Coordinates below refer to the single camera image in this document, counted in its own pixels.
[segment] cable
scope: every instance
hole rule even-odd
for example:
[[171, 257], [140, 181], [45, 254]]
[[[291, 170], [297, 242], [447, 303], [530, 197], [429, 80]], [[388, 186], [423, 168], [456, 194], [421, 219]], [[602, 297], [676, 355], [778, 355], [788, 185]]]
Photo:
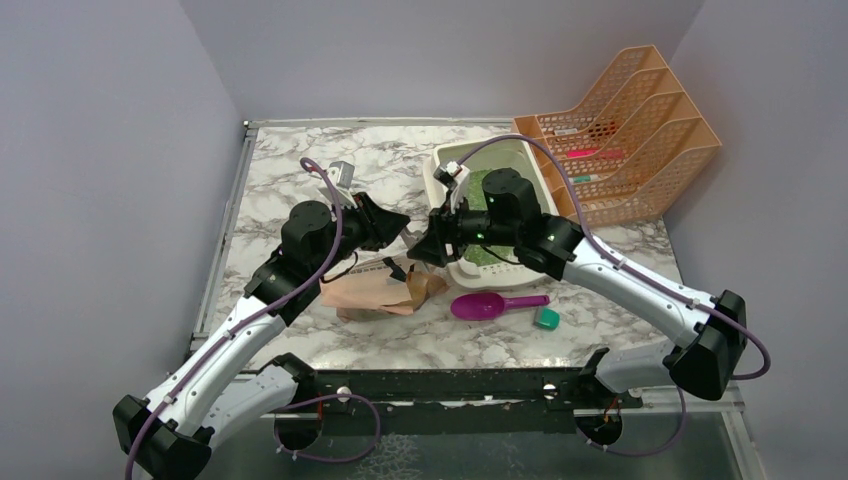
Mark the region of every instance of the cable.
[[504, 263], [508, 263], [510, 265], [521, 265], [521, 262], [513, 262], [512, 260], [507, 260], [485, 245], [480, 245], [480, 249]]
[[340, 273], [340, 274], [336, 275], [335, 277], [333, 277], [333, 278], [331, 278], [331, 279], [329, 279], [329, 280], [324, 280], [324, 276], [322, 275], [322, 276], [321, 276], [321, 283], [323, 283], [323, 284], [327, 284], [327, 283], [333, 283], [333, 282], [335, 282], [336, 280], [338, 280], [338, 279], [340, 279], [340, 278], [344, 277], [345, 275], [347, 275], [348, 273], [350, 273], [350, 271], [351, 271], [351, 270], [353, 270], [353, 267], [355, 267], [357, 263], [359, 263], [359, 254], [358, 254], [358, 253], [356, 253], [356, 250], [354, 250], [354, 251], [353, 251], [353, 265], [351, 265], [351, 266], [349, 266], [349, 267], [345, 268], [345, 269], [344, 269], [344, 271], [343, 271], [342, 273]]
[[[485, 142], [481, 143], [480, 145], [477, 145], [475, 148], [471, 149], [471, 151], [469, 151], [468, 153], [463, 155], [462, 158], [457, 160], [456, 163], [459, 164], [459, 165], [462, 165], [463, 163], [465, 163], [468, 160], [469, 157], [471, 157], [475, 153], [479, 152], [483, 148], [485, 148], [485, 147], [487, 147], [487, 146], [489, 146], [493, 143], [500, 142], [502, 140], [521, 140], [523, 142], [527, 142], [527, 143], [533, 145], [534, 147], [536, 147], [539, 150], [541, 150], [542, 152], [544, 152], [545, 156], [548, 157], [548, 159], [551, 161], [551, 163], [554, 164], [556, 169], [559, 171], [559, 174], [562, 176], [562, 180], [565, 183], [565, 188], [568, 191], [568, 196], [571, 198], [571, 203], [574, 204], [574, 209], [576, 210], [576, 213], [577, 213], [577, 219], [578, 219], [578, 222], [580, 223], [580, 228], [583, 230], [583, 234], [586, 236], [586, 240], [589, 241], [589, 244], [592, 245], [592, 247], [604, 259], [609, 260], [610, 262], [612, 262], [613, 264], [616, 264], [616, 265], [621, 263], [620, 259], [615, 258], [615, 256], [612, 255], [611, 253], [609, 253], [605, 248], [601, 248], [601, 246], [598, 244], [597, 240], [595, 240], [595, 237], [592, 235], [592, 231], [589, 229], [589, 223], [586, 221], [586, 217], [583, 214], [583, 209], [580, 207], [580, 201], [577, 198], [577, 192], [574, 190], [574, 185], [571, 183], [571, 181], [568, 178], [568, 173], [565, 171], [565, 168], [562, 166], [562, 164], [560, 164], [559, 161], [557, 161], [556, 157], [554, 157], [554, 155], [550, 152], [550, 150], [548, 150], [548, 148], [545, 145], [542, 145], [537, 140], [530, 138], [526, 135], [520, 135], [520, 134], [516, 134], [516, 133], [511, 133], [511, 134], [501, 135], [499, 137], [490, 138], [490, 139], [486, 140]], [[673, 298], [673, 299], [675, 299], [679, 302], [683, 302], [683, 303], [686, 303], [686, 304], [689, 304], [689, 305], [694, 305], [694, 307], [697, 308], [698, 310], [701, 310], [702, 312], [706, 312], [706, 313], [720, 319], [721, 321], [723, 321], [724, 323], [729, 325], [731, 328], [733, 328], [737, 332], [739, 332], [742, 335], [744, 335], [745, 337], [747, 337], [748, 340], [750, 340], [751, 343], [753, 343], [757, 347], [757, 349], [760, 351], [760, 353], [762, 354], [762, 356], [763, 356], [763, 366], [755, 372], [733, 375], [731, 377], [733, 380], [752, 380], [752, 379], [755, 379], [755, 378], [762, 377], [763, 375], [766, 374], [766, 372], [769, 371], [769, 369], [771, 368], [771, 355], [769, 354], [768, 349], [766, 349], [765, 344], [759, 338], [757, 338], [757, 336], [754, 335], [750, 330], [743, 327], [742, 325], [739, 325], [738, 323], [733, 321], [733, 319], [731, 319], [727, 315], [719, 312], [715, 308], [708, 307], [708, 306], [706, 306], [702, 303], [694, 302], [693, 299], [688, 298], [687, 296], [682, 295], [678, 292], [675, 292], [674, 290], [672, 290], [672, 289], [666, 287], [665, 285], [657, 282], [653, 278], [643, 274], [642, 272], [636, 270], [635, 268], [631, 267], [630, 265], [627, 265], [626, 263], [621, 265], [620, 268], [622, 270], [624, 270], [625, 272], [629, 273], [630, 275], [632, 275], [633, 277], [636, 277], [636, 279], [640, 280], [642, 283], [645, 283], [648, 286], [652, 287], [654, 290], [656, 290], [660, 293], [663, 293], [663, 294], [665, 294], [665, 295], [667, 295], [667, 296], [669, 296], [669, 297], [671, 297], [671, 298]]]
[[[303, 169], [307, 172], [318, 173], [318, 175], [321, 177], [322, 180], [324, 180], [324, 183], [327, 185], [327, 189], [330, 191], [330, 196], [333, 200], [333, 211], [336, 215], [336, 235], [333, 238], [333, 246], [330, 247], [330, 253], [327, 254], [327, 258], [324, 260], [324, 263], [322, 263], [321, 266], [318, 267], [318, 270], [316, 270], [311, 277], [306, 279], [306, 281], [300, 284], [299, 287], [287, 293], [282, 298], [276, 300], [265, 308], [257, 311], [253, 315], [250, 315], [244, 320], [237, 323], [233, 328], [229, 330], [229, 333], [232, 335], [237, 334], [238, 332], [249, 326], [255, 320], [261, 318], [268, 312], [276, 310], [281, 306], [285, 305], [286, 302], [288, 302], [293, 297], [299, 295], [301, 292], [309, 288], [309, 286], [311, 286], [313, 283], [317, 282], [318, 279], [321, 278], [322, 275], [324, 275], [324, 272], [326, 272], [327, 269], [330, 268], [330, 264], [333, 262], [333, 259], [336, 256], [336, 252], [338, 252], [339, 250], [339, 245], [341, 244], [342, 240], [342, 204], [339, 200], [339, 193], [336, 191], [336, 187], [335, 185], [333, 185], [333, 182], [332, 180], [330, 180], [330, 177], [327, 176], [327, 173], [324, 172], [324, 170], [319, 167], [317, 163], [315, 163], [309, 158], [304, 157], [300, 159], [300, 166], [303, 167]], [[209, 359], [229, 340], [230, 337], [227, 336], [222, 336], [218, 340], [216, 340], [215, 343], [213, 343], [209, 347], [209, 349], [206, 350], [206, 352], [204, 352], [203, 355], [197, 360], [197, 362], [189, 369], [189, 371], [186, 372], [183, 378], [181, 378], [180, 381], [177, 382], [174, 388], [172, 388], [171, 391], [168, 392], [166, 398], [170, 398], [171, 402], [176, 401], [177, 395], [182, 392], [186, 384], [188, 384], [188, 382], [192, 378], [194, 378], [197, 372], [200, 371], [200, 369], [203, 368], [204, 365], [206, 365], [206, 362], [208, 362]], [[153, 425], [153, 422], [157, 418], [159, 418], [159, 415], [162, 414], [162, 412], [165, 410], [165, 408], [168, 407], [168, 405], [169, 404], [166, 403], [166, 401], [162, 401], [147, 417], [147, 420], [144, 421], [144, 423], [141, 425], [141, 428], [138, 430], [138, 433], [135, 436], [135, 440], [133, 440], [133, 443], [130, 446], [130, 451], [127, 454], [127, 464], [124, 468], [125, 480], [133, 480], [133, 465], [135, 464], [135, 459], [138, 456], [138, 451], [141, 448], [141, 443], [144, 441], [144, 437], [147, 435], [147, 432], [150, 430], [150, 427], [151, 425]]]
[[301, 453], [300, 450], [289, 450], [288, 448], [286, 448], [283, 445], [282, 440], [280, 440], [280, 432], [278, 431], [278, 429], [275, 425], [274, 426], [274, 440], [277, 441], [277, 447], [278, 447], [277, 453], [286, 452], [286, 453], [290, 453], [292, 455], [293, 459], [297, 459], [298, 457], [301, 457], [301, 458], [306, 458], [306, 459], [309, 459], [309, 460], [315, 460], [316, 462], [322, 462], [322, 463], [350, 463], [350, 462], [355, 462], [357, 460], [365, 458], [369, 453], [373, 452], [374, 449], [377, 448], [377, 444], [380, 442], [380, 436], [381, 436], [380, 431], [382, 430], [382, 427], [381, 427], [381, 424], [380, 424], [380, 412], [377, 411], [377, 406], [374, 405], [374, 403], [371, 402], [371, 400], [368, 400], [367, 398], [365, 398], [361, 395], [356, 395], [354, 393], [337, 393], [337, 394], [333, 394], [333, 395], [324, 395], [322, 397], [316, 397], [316, 398], [306, 400], [306, 401], [303, 401], [303, 402], [300, 402], [300, 403], [294, 403], [294, 404], [291, 404], [291, 405], [286, 405], [285, 407], [278, 409], [278, 410], [292, 410], [292, 409], [295, 409], [295, 408], [300, 408], [300, 407], [305, 407], [307, 405], [312, 405], [313, 403], [323, 402], [325, 400], [335, 400], [335, 399], [338, 399], [338, 398], [352, 398], [354, 400], [358, 400], [358, 401], [364, 403], [366, 406], [368, 406], [368, 408], [371, 409], [371, 412], [374, 413], [374, 423], [375, 423], [374, 437], [368, 443], [368, 446], [365, 447], [365, 450], [363, 450], [362, 452], [360, 452], [360, 453], [358, 453], [358, 454], [356, 454], [352, 457], [342, 457], [342, 458], [320, 457], [320, 456], [317, 456], [317, 455], [310, 455], [308, 453]]
[[664, 444], [660, 445], [657, 448], [644, 452], [622, 452], [620, 450], [610, 450], [609, 448], [605, 448], [605, 445], [598, 445], [592, 440], [589, 440], [589, 438], [586, 437], [586, 435], [582, 431], [580, 431], [580, 429], [577, 429], [577, 431], [580, 432], [580, 434], [583, 435], [584, 438], [586, 438], [586, 443], [589, 446], [601, 450], [605, 453], [618, 455], [619, 457], [629, 458], [642, 458], [650, 457], [652, 455], [658, 455], [677, 445], [677, 443], [680, 442], [680, 439], [683, 438], [683, 431], [686, 430], [686, 425], [689, 423], [689, 415], [686, 414], [686, 399], [683, 397], [683, 390], [680, 387], [677, 387], [677, 394], [680, 395], [680, 423], [677, 425], [677, 430], [674, 432], [674, 435], [672, 435], [671, 438], [669, 438]]

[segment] screw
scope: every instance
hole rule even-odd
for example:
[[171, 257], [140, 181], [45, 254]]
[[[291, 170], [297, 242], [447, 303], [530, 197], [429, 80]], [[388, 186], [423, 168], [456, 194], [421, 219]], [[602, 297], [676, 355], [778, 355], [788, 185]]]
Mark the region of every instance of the screw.
[[[338, 395], [350, 395], [351, 392], [350, 392], [350, 389], [347, 388], [347, 387], [339, 387], [339, 389], [336, 390], [336, 393]], [[339, 399], [339, 401], [342, 402], [342, 403], [347, 403], [348, 400], [350, 400], [350, 398], [348, 398], [348, 397], [342, 397], [342, 398]]]
[[545, 398], [547, 400], [553, 400], [557, 396], [556, 386], [553, 383], [546, 383], [542, 387], [542, 391], [545, 392]]

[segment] black metal bar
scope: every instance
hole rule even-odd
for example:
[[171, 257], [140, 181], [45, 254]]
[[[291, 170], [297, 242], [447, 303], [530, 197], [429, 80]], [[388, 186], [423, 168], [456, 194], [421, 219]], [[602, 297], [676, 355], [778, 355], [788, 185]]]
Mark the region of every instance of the black metal bar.
[[[377, 405], [384, 434], [574, 433], [575, 409], [605, 408], [614, 398], [609, 392], [576, 393], [579, 389], [574, 387], [582, 381], [581, 371], [582, 368], [318, 370], [313, 388], [316, 395], [326, 395], [344, 387], [368, 398]], [[501, 403], [475, 404], [484, 400]], [[621, 408], [637, 408], [642, 402], [623, 395], [620, 404]], [[321, 407], [320, 428], [326, 435], [373, 432], [373, 413], [356, 401], [331, 400]]]

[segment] green sponge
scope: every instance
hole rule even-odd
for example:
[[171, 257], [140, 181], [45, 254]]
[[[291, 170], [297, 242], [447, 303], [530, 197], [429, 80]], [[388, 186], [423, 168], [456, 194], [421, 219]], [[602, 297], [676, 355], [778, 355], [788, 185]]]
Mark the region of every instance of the green sponge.
[[533, 324], [546, 330], [553, 330], [559, 325], [559, 314], [550, 308], [539, 307], [536, 309]]

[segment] white litter box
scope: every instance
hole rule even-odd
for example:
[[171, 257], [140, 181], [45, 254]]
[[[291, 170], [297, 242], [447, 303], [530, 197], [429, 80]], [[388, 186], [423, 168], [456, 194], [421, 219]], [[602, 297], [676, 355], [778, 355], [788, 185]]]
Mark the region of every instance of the white litter box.
[[[427, 192], [427, 199], [430, 202], [430, 207], [434, 208], [441, 205], [445, 200], [447, 189], [433, 178], [433, 172], [436, 167], [445, 164], [451, 160], [459, 160], [463, 155], [471, 151], [477, 145], [488, 140], [487, 138], [475, 140], [472, 142], [451, 143], [436, 147], [433, 150], [433, 158], [424, 161], [424, 189]], [[551, 198], [551, 192], [545, 183], [539, 167], [533, 158], [533, 152], [530, 145], [519, 140], [503, 140], [475, 153], [465, 163], [473, 172], [480, 172], [479, 175], [484, 175], [484, 170], [493, 170], [498, 168], [513, 168], [519, 175], [530, 180], [533, 183], [533, 188], [536, 190], [536, 199], [542, 207], [542, 212], [556, 214], [557, 209], [554, 205], [554, 200]], [[473, 196], [474, 182], [469, 185], [468, 197]], [[485, 205], [474, 206], [474, 209], [485, 209]], [[512, 255], [512, 249], [506, 247], [501, 248], [501, 256], [507, 260], [515, 261]], [[494, 257], [487, 254], [482, 254], [488, 259], [482, 258], [481, 251], [475, 250], [479, 247], [469, 247], [465, 255], [458, 262], [448, 265], [447, 270], [454, 281], [461, 287], [479, 290], [479, 289], [504, 289], [528, 285], [539, 280], [542, 280], [546, 275], [534, 272], [521, 265], [510, 265], [502, 261], [498, 261]], [[473, 258], [477, 263], [472, 263], [466, 258]]]

